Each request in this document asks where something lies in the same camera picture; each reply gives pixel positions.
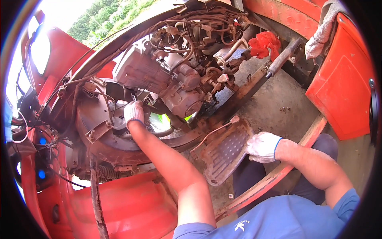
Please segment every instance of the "glove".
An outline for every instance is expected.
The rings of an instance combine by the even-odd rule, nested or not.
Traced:
[[[269,132],[260,132],[254,135],[247,142],[245,152],[249,154],[249,159],[259,163],[270,163],[275,160],[276,147],[282,139],[280,136]]]
[[[131,101],[128,105],[123,109],[123,115],[125,117],[126,128],[129,129],[127,124],[131,120],[136,120],[141,122],[143,125],[144,116],[143,116],[143,102],[142,101]]]

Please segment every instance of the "blue shirt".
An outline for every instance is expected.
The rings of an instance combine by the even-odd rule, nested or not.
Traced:
[[[357,207],[350,189],[333,209],[297,196],[271,197],[220,228],[207,223],[178,226],[173,239],[212,238],[335,238]]]

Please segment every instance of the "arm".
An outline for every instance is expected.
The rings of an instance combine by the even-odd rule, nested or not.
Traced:
[[[351,188],[352,183],[342,168],[329,155],[302,147],[291,140],[281,139],[275,159],[297,168],[316,188],[325,191],[326,204],[333,208]]]
[[[178,226],[207,223],[216,227],[208,184],[203,175],[180,153],[162,143],[139,121],[129,121],[134,141],[178,193]]]

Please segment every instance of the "knee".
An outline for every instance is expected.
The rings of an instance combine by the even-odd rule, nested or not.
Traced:
[[[313,149],[326,153],[332,159],[337,161],[338,156],[338,144],[337,141],[327,133],[322,133],[318,136],[314,142]]]

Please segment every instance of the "forearm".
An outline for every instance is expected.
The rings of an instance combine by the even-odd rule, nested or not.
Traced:
[[[140,122],[130,121],[129,129],[140,149],[177,193],[194,183],[207,185],[203,175],[185,157],[148,132]]]
[[[353,187],[342,168],[329,155],[282,139],[275,159],[297,168],[315,187],[325,191],[327,205],[333,207]]]

